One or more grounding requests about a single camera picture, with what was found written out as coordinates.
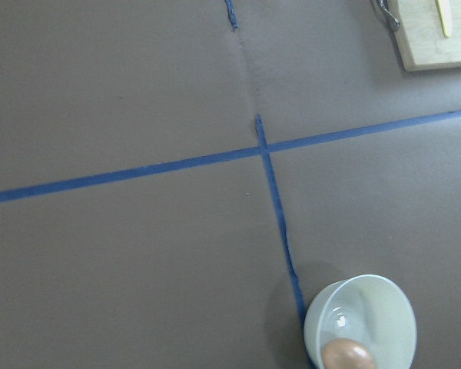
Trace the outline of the brown egg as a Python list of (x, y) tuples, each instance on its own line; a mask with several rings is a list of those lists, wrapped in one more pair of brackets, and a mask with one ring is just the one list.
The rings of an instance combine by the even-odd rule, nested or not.
[(376, 368), (373, 355), (362, 344), (347, 338), (337, 338), (328, 342), (321, 351), (325, 368)]

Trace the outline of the white ceramic bowl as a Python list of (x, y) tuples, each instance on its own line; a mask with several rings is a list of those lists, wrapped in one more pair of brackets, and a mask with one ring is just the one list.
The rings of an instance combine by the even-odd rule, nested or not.
[(363, 274), (328, 285), (312, 300), (303, 339), (317, 368), (326, 367), (323, 351), (338, 340), (366, 350), (376, 368), (410, 368), (416, 352), (416, 318), (398, 285), (383, 276)]

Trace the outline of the wooden cutting board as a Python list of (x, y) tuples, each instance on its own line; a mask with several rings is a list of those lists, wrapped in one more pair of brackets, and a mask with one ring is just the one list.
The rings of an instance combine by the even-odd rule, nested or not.
[(451, 35), (446, 36), (438, 1), (388, 1), (400, 21), (393, 33), (406, 71), (461, 67), (461, 1), (449, 1), (445, 17)]

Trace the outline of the yellow plastic knife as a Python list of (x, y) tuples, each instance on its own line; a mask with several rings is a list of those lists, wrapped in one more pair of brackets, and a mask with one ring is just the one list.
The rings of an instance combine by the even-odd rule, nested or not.
[(453, 17), (451, 2), (450, 0), (437, 0), (436, 4), (439, 10), (443, 35), (445, 38), (450, 38), (453, 33)]

